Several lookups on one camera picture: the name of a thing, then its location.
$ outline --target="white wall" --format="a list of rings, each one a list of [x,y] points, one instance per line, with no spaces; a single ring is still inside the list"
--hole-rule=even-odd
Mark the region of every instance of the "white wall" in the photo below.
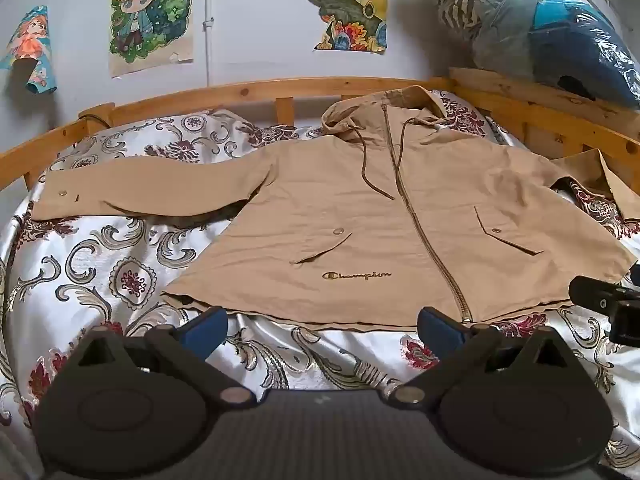
[[[0,152],[78,112],[104,102],[124,104],[207,85],[206,35],[209,13],[194,0],[195,61],[109,76],[110,0],[0,0],[0,45],[8,43],[22,17],[49,6],[51,44],[58,90],[35,96],[24,89],[25,73],[0,71]],[[307,0],[211,0],[215,22],[211,84],[267,78],[367,75],[429,78],[468,62],[436,20],[432,0],[389,0],[388,51],[315,52],[324,23]],[[26,195],[22,182],[0,193],[0,226]]]

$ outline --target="folded clothes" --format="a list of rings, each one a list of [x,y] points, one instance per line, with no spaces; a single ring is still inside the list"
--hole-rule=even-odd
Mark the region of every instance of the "folded clothes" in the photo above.
[[[640,108],[640,76],[609,20],[588,0],[437,0],[478,67],[589,99]]]
[[[576,274],[626,274],[636,258],[551,189],[584,181],[640,219],[640,198],[597,150],[554,163],[448,121],[442,99],[415,86],[342,101],[324,136],[237,160],[49,172],[32,218],[193,216],[247,201],[165,300],[312,328],[409,329],[426,304],[464,322],[513,317],[567,300]]]

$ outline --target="bedspread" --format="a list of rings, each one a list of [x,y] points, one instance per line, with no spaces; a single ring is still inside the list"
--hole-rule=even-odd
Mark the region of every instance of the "bedspread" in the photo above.
[[[504,137],[503,132],[494,136],[490,124],[469,104],[448,92],[440,95],[452,127],[493,142]],[[318,128],[260,128],[226,110],[203,112],[101,132],[85,139],[50,169],[133,155],[207,164],[245,155],[270,142],[319,135]],[[4,294],[0,464],[2,458],[8,460],[24,478],[37,478],[42,472],[30,417],[86,331],[105,325],[123,335],[141,335],[156,324],[178,326],[196,316],[194,310],[175,309],[162,302],[159,292],[215,242],[238,212],[230,206],[188,219],[82,217],[36,222],[30,211],[43,181],[41,176],[0,236],[0,294]],[[613,202],[570,186],[562,192],[640,254],[640,225],[622,223]],[[540,324],[561,333],[614,413],[616,429],[603,460],[640,479],[640,440],[635,436],[640,431],[635,394],[640,351],[612,344],[608,320],[576,306],[496,326],[507,335],[526,336]],[[312,332],[236,315],[229,320],[225,343],[207,361],[260,397],[265,388],[374,387],[388,393],[438,360],[415,333]],[[536,416],[535,406],[521,410],[522,417]]]

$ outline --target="jacket's right sleeve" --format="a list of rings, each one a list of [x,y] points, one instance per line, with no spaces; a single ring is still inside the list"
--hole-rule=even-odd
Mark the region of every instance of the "jacket's right sleeve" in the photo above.
[[[247,200],[275,176],[278,143],[215,164],[131,156],[49,171],[32,218],[193,216]]]

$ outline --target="plastic bag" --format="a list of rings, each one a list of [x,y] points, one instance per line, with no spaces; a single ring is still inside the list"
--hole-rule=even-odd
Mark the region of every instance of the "plastic bag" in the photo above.
[[[640,108],[640,76],[609,20],[588,0],[437,0],[479,68]]]

